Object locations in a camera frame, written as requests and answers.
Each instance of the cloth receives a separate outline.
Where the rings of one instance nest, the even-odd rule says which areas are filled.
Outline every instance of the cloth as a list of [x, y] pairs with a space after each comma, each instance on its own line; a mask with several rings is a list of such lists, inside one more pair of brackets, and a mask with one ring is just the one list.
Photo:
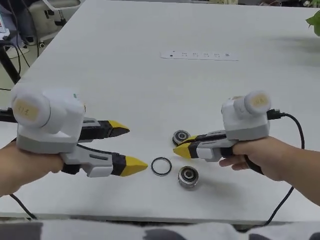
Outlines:
[[81, 220], [0, 224], [1, 240], [320, 240], [320, 222], [293, 223], [237, 232], [224, 223], [136, 227]]

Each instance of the office chair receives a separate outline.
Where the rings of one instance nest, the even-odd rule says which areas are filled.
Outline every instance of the office chair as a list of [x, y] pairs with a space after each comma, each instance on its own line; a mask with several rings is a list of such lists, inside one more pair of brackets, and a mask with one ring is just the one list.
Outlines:
[[[76, 7], [81, 4], [80, 0], [49, 0], [48, 2], [57, 9]], [[31, 4], [29, 11], [34, 21], [38, 39], [38, 42], [36, 42], [36, 36], [33, 36], [33, 41], [29, 42], [29, 45], [38, 44], [40, 48], [43, 48], [45, 41], [53, 39], [67, 23], [61, 10], [51, 10], [42, 0]]]

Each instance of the cable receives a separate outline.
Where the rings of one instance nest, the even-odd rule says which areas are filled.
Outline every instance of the cable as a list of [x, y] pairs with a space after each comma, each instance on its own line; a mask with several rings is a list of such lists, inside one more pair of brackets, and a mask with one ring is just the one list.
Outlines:
[[27, 6], [27, 4], [25, 3], [24, 0], [21, 0], [22, 4], [24, 5], [25, 9], [28, 11], [30, 18], [32, 20], [32, 28], [33, 28], [33, 33], [35, 35], [35, 41], [36, 41], [36, 57], [39, 57], [39, 37], [38, 37], [38, 32], [37, 32], [37, 28], [36, 28], [36, 24], [34, 21], [34, 18], [32, 17], [32, 14]]
[[19, 26], [18, 26], [18, 19], [17, 19], [17, 16], [16, 16], [16, 13], [14, 12], [14, 9], [12, 8], [12, 5], [11, 5], [11, 2], [10, 0], [7, 0], [7, 3], [9, 5], [9, 8], [10, 8], [10, 11], [13, 15], [13, 18], [14, 18], [14, 21], [15, 21], [15, 26], [16, 26], [16, 36], [15, 36], [15, 43], [16, 43], [16, 46], [17, 48], [20, 50], [20, 53], [25, 61], [25, 63], [27, 64], [27, 66], [30, 68], [30, 64], [28, 63], [25, 55], [23, 54], [23, 52], [21, 51], [20, 47], [19, 47], [19, 43], [18, 43], [18, 34], [19, 34]]
[[[300, 124], [300, 122], [298, 121], [297, 118], [295, 118], [293, 115], [289, 114], [289, 113], [285, 113], [285, 112], [280, 112], [279, 110], [275, 110], [275, 109], [271, 109], [267, 112], [267, 118], [268, 120], [275, 120], [275, 119], [280, 119], [282, 117], [288, 117], [290, 119], [292, 119], [298, 130], [299, 130], [299, 135], [300, 135], [300, 140], [301, 140], [301, 149], [305, 149], [305, 136], [304, 136], [304, 132], [302, 130], [302, 126]], [[284, 196], [284, 198], [281, 200], [281, 202], [278, 204], [278, 206], [276, 206], [275, 210], [272, 212], [271, 216], [269, 217], [269, 219], [262, 225], [254, 225], [252, 227], [250, 227], [249, 229], [244, 229], [244, 230], [240, 230], [239, 232], [247, 232], [250, 229], [253, 228], [257, 228], [257, 227], [265, 227], [267, 225], [269, 225], [271, 223], [271, 221], [274, 219], [275, 215], [277, 214], [277, 212], [279, 211], [279, 209], [282, 207], [282, 205], [287, 201], [287, 199], [290, 197], [291, 193], [294, 191], [294, 187], [292, 186], [290, 188], [290, 190], [287, 192], [287, 194]]]
[[5, 46], [14, 47], [14, 49], [16, 51], [16, 54], [18, 55], [18, 64], [19, 64], [18, 75], [20, 75], [21, 74], [21, 58], [20, 58], [20, 55], [19, 55], [19, 52], [18, 52], [18, 48], [14, 44], [12, 44], [10, 41], [3, 41], [3, 42], [4, 42]]
[[31, 213], [31, 212], [26, 208], [26, 206], [20, 201], [19, 198], [17, 198], [16, 195], [10, 194], [10, 197], [12, 197], [12, 198], [20, 205], [20, 207], [25, 211], [26, 214], [29, 215], [29, 217], [30, 217], [31, 219], [33, 219], [33, 220], [37, 220], [37, 219], [38, 219], [33, 213]]

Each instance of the ball bearing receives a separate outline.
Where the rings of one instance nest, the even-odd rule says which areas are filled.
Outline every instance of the ball bearing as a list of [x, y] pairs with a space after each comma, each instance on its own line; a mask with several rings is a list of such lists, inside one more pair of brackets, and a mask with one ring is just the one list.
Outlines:
[[182, 143], [184, 140], [190, 138], [191, 135], [185, 131], [185, 130], [178, 130], [173, 134], [172, 137], [172, 142], [174, 145], [179, 145], [180, 143]]
[[182, 187], [186, 189], [196, 186], [198, 183], [198, 179], [198, 171], [192, 166], [184, 166], [179, 170], [178, 182]]

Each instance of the table surface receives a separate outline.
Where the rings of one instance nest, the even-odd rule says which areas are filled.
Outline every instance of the table surface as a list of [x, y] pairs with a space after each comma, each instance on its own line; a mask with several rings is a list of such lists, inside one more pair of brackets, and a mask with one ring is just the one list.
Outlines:
[[[273, 107], [295, 115], [306, 147], [320, 151], [320, 39], [305, 19], [315, 9], [130, 1], [86, 1], [22, 82], [79, 89], [87, 116], [116, 120], [129, 134], [87, 144], [150, 164], [172, 161], [165, 177], [151, 169], [129, 177], [87, 178], [49, 174], [17, 196], [40, 217], [87, 216], [109, 220], [258, 223], [269, 218], [290, 186], [253, 171], [173, 154], [173, 132], [192, 135], [223, 129], [222, 103], [252, 90], [270, 93]], [[163, 59], [164, 51], [236, 54], [239, 61]], [[16, 134], [1, 123], [0, 145]], [[299, 146], [289, 119], [271, 123], [271, 135]], [[177, 182], [181, 167], [199, 172], [188, 191]], [[9, 197], [2, 216], [22, 216]], [[319, 221], [317, 207], [294, 191], [275, 221]]]

